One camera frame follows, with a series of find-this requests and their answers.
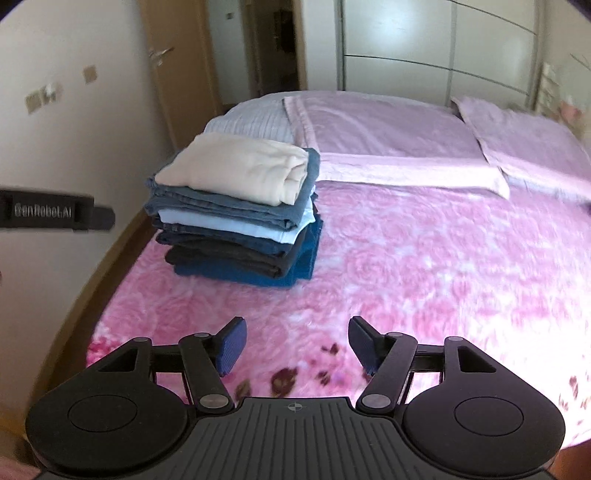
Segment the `pink pillow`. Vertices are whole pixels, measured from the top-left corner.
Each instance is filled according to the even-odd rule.
[[[542,189],[591,200],[591,161],[567,127],[484,100],[453,101],[491,165]]]
[[[501,171],[486,161],[470,129],[445,109],[347,92],[286,97],[284,105],[296,145],[320,153],[318,181],[486,189],[509,196]]]

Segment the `door handle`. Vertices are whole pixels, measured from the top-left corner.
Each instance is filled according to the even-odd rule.
[[[150,60],[152,60],[156,66],[160,67],[162,65],[163,62],[163,57],[167,54],[174,51],[174,47],[170,47],[170,48],[165,48],[164,50],[160,50],[160,51],[155,51],[153,49],[150,49],[149,56],[150,56]]]

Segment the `stack of folded clothes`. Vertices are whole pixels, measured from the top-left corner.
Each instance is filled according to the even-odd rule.
[[[311,279],[322,231],[320,157],[237,135],[198,135],[148,179],[145,209],[178,275],[266,287]]]

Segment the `blue gripper pad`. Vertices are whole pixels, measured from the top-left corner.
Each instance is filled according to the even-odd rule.
[[[355,320],[355,317],[349,321],[349,345],[365,372],[368,375],[375,375],[381,365],[381,360],[376,353],[374,338],[359,321]]]
[[[216,370],[220,377],[232,371],[246,345],[246,320],[240,319],[229,332],[224,332],[219,353],[216,355]]]

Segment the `folded dark blue cloth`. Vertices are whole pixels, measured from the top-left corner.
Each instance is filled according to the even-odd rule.
[[[211,258],[190,265],[177,265],[174,272],[182,277],[198,275],[214,280],[246,283],[257,287],[292,287],[299,278],[311,280],[318,253],[323,221],[315,215],[316,221],[308,226],[306,238],[301,246],[298,259],[283,278],[269,278],[255,272],[244,270],[228,260]]]
[[[294,205],[282,203],[273,207],[188,187],[168,187],[156,183],[152,176],[146,182],[151,190],[151,197],[144,206],[145,210],[148,215],[154,216],[162,208],[187,209],[210,215],[239,218],[265,226],[275,226],[280,230],[292,230],[301,221],[314,183],[320,173],[318,152],[313,148],[306,148],[306,151],[309,154],[308,174]]]
[[[241,233],[211,230],[199,226],[179,225],[178,223],[162,223],[158,216],[152,218],[152,225],[162,230],[156,238],[156,241],[162,245],[183,245],[194,238],[209,238],[242,245],[264,255],[277,255],[280,257],[289,253],[293,247],[292,244],[280,244],[269,238],[257,238],[255,236],[242,235]]]

